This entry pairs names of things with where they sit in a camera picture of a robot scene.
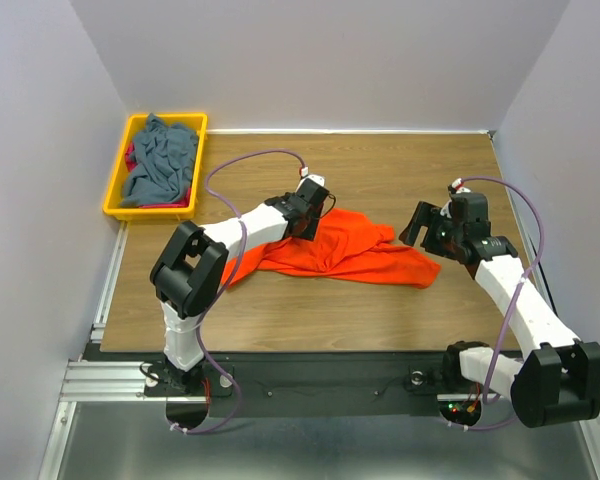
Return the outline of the grey t shirt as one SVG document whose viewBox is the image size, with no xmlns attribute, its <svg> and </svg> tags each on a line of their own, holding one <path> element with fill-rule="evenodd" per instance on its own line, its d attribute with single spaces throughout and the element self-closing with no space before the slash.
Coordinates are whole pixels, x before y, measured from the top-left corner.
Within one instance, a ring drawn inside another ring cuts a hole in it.
<svg viewBox="0 0 600 480">
<path fill-rule="evenodd" d="M 191 186 L 198 135 L 185 125 L 167 125 L 150 114 L 132 138 L 137 167 L 123 184 L 122 208 L 180 199 Z"/>
</svg>

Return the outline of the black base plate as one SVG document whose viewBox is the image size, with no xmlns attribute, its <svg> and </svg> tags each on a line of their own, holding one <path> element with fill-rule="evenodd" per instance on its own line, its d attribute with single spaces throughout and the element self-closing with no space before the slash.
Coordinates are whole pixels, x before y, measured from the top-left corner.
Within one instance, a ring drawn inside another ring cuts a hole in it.
<svg viewBox="0 0 600 480">
<path fill-rule="evenodd" d="M 480 413 L 478 386 L 449 383 L 440 352 L 217 353 L 222 377 L 203 361 L 171 373 L 153 354 L 105 354 L 92 348 L 71 365 L 64 393 L 83 401 L 155 401 L 167 418 L 198 426 L 234 418 Z"/>
</svg>

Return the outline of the left aluminium side rail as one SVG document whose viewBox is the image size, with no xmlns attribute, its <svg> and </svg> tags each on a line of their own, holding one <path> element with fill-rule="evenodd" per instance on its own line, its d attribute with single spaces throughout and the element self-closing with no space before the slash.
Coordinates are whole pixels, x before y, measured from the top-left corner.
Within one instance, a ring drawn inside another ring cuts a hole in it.
<svg viewBox="0 0 600 480">
<path fill-rule="evenodd" d="M 114 244 L 114 248 L 108 264 L 108 269 L 103 283 L 101 295 L 97 304 L 95 316 L 92 322 L 89 336 L 90 342 L 102 342 L 122 259 L 124 257 L 128 233 L 129 223 L 121 222 L 119 225 L 116 242 Z"/>
</svg>

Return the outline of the orange polo shirt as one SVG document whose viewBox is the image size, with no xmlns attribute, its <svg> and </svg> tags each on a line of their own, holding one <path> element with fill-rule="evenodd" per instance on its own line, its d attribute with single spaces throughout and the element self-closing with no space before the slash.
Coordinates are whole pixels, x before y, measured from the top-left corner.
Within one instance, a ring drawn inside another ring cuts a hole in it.
<svg viewBox="0 0 600 480">
<path fill-rule="evenodd" d="M 380 285 L 427 288 L 441 266 L 418 250 L 394 243 L 393 227 L 336 208 L 319 223 L 312 241 L 287 238 L 247 251 L 227 263 L 222 280 L 231 286 L 251 273 L 273 271 L 295 277 L 326 277 Z"/>
</svg>

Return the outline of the aluminium frame rail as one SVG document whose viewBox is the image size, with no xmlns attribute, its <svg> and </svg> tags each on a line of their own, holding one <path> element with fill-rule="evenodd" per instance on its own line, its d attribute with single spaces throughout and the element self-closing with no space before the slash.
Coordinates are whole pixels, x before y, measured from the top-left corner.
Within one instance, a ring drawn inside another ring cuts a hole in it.
<svg viewBox="0 0 600 480">
<path fill-rule="evenodd" d="M 225 353 L 217 355 L 216 361 L 246 396 L 360 394 L 375 398 L 396 390 L 409 397 L 437 397 L 470 388 L 466 380 L 445 378 L 441 352 Z M 205 394 L 217 399 L 233 393 L 231 381 L 206 360 L 199 365 L 200 384 L 190 393 L 167 385 L 162 380 L 163 367 L 160 354 L 136 360 L 122 356 L 71 362 L 61 397 L 69 401 L 192 401 Z"/>
</svg>

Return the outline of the yellow plastic bin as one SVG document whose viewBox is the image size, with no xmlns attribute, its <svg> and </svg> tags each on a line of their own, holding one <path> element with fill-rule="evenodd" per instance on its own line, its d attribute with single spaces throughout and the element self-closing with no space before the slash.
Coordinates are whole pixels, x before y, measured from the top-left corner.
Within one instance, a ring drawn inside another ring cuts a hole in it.
<svg viewBox="0 0 600 480">
<path fill-rule="evenodd" d="M 186 202 L 164 204 L 159 207 L 122 208 L 120 206 L 123 199 L 123 184 L 130 173 L 129 163 L 126 161 L 125 155 L 130 152 L 129 148 L 133 136 L 145 127 L 148 116 L 148 113 L 136 113 L 129 116 L 126 121 L 108 182 L 102 206 L 103 213 L 121 222 L 156 223 L 192 219 L 196 208 L 196 196 L 201 185 L 201 167 L 207 139 L 208 115 L 203 112 L 159 112 L 156 114 L 167 125 L 180 123 L 194 130 L 198 135 L 199 142 L 193 165 L 191 186 L 188 188 L 188 195 L 185 197 Z"/>
</svg>

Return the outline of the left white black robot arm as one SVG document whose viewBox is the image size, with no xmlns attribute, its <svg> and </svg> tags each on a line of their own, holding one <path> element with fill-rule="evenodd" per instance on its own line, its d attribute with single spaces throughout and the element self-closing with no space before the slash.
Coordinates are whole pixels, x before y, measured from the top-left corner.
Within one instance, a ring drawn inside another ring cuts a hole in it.
<svg viewBox="0 0 600 480">
<path fill-rule="evenodd" d="M 309 174 L 295 191 L 245 214 L 202 226 L 186 221 L 176 228 L 150 273 L 165 324 L 167 385 L 190 394 L 202 384 L 204 353 L 197 335 L 203 315 L 223 291 L 226 265 L 289 237 L 313 240 L 328 197 L 324 178 Z"/>
</svg>

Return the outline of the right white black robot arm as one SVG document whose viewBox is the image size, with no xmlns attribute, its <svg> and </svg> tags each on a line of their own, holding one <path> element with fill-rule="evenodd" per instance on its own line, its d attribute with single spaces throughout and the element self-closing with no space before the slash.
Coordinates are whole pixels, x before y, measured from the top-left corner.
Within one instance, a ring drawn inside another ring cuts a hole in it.
<svg viewBox="0 0 600 480">
<path fill-rule="evenodd" d="M 521 350 L 515 360 L 483 342 L 458 341 L 440 366 L 446 387 L 479 383 L 509 400 L 530 428 L 599 415 L 600 345 L 582 341 L 558 318 L 526 278 L 513 244 L 492 235 L 483 194 L 461 189 L 443 207 L 419 202 L 399 239 L 463 265 L 507 318 Z"/>
</svg>

